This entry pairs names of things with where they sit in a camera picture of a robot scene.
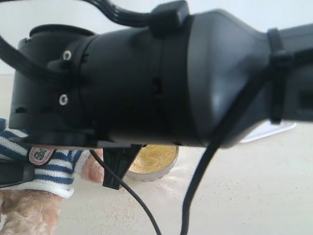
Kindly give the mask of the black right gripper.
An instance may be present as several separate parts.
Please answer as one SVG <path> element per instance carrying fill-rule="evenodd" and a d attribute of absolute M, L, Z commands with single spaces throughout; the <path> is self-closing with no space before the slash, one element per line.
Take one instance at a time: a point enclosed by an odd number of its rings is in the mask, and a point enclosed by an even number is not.
<path fill-rule="evenodd" d="M 60 24 L 33 28 L 19 51 L 65 73 L 53 87 L 15 74 L 10 127 L 27 143 L 77 147 L 193 144 L 187 89 L 190 28 L 95 34 Z"/>

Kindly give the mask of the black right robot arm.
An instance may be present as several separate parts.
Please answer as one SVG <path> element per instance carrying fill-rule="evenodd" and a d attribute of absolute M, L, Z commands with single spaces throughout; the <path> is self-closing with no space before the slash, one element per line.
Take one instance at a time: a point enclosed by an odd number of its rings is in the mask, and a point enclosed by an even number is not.
<path fill-rule="evenodd" d="M 62 72 L 14 79 L 21 143 L 104 148 L 123 177 L 145 144 L 228 148 L 259 122 L 313 118 L 313 26 L 260 32 L 214 10 L 105 34 L 33 29 L 20 52 Z"/>

